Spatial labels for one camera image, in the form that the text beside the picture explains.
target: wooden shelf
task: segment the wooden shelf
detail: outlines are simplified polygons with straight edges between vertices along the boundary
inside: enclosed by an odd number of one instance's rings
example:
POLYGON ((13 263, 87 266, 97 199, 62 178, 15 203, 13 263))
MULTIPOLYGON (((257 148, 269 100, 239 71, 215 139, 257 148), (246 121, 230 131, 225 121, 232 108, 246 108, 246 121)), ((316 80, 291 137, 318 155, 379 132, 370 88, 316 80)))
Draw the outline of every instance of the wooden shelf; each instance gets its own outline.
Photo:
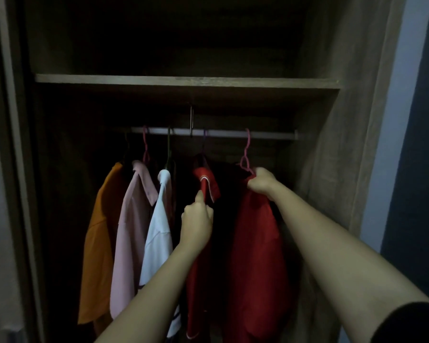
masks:
POLYGON ((336 94, 332 79, 36 74, 43 86, 161 105, 290 107, 336 94))

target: person's right hand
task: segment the person's right hand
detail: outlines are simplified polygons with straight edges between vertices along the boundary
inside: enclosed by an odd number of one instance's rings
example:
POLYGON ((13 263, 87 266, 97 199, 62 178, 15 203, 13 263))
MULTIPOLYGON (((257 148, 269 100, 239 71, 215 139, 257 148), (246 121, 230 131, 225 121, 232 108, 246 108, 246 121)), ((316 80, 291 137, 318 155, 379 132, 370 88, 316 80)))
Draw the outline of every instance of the person's right hand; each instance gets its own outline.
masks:
POLYGON ((205 204, 201 190, 195 196, 195 202, 184 208, 181 221, 179 246, 196 257, 205 248, 213 230, 213 209, 205 204))
POLYGON ((277 182, 275 176, 263 167, 257 167, 255 172, 256 177, 248 181, 248 189, 266 195, 269 200, 272 200, 270 192, 272 186, 277 182))

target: orange shirt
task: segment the orange shirt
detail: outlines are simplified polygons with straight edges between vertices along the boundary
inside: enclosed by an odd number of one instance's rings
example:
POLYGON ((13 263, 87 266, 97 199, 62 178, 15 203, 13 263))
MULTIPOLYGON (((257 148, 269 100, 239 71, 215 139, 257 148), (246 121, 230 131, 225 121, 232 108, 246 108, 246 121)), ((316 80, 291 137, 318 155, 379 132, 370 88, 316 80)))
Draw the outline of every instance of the orange shirt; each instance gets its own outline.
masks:
POLYGON ((121 170, 122 165, 116 163, 97 193, 84 243, 79 324, 91 321, 104 323, 104 315, 109 317, 117 224, 128 187, 121 170))

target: person's left arm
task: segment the person's left arm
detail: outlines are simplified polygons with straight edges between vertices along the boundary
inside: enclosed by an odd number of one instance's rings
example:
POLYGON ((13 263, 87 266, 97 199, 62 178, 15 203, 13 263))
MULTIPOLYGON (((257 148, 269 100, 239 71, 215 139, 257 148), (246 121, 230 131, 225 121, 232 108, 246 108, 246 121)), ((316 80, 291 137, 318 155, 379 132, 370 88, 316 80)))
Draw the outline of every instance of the person's left arm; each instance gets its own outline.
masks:
POLYGON ((201 191, 182 215, 180 244, 96 343, 157 343, 166 338, 189 270, 208 242, 213 210, 201 191))

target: person's right arm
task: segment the person's right arm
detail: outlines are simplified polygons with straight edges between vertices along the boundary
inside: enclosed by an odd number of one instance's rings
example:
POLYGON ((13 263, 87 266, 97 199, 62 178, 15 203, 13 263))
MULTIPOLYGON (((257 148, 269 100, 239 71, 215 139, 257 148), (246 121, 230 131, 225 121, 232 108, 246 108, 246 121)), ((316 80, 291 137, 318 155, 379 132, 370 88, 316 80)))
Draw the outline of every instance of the person's right arm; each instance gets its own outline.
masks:
POLYGON ((257 168, 256 175, 248 187, 276 203, 351 341, 369 342, 398 307, 429 302, 393 265, 279 183, 269 171, 257 168))

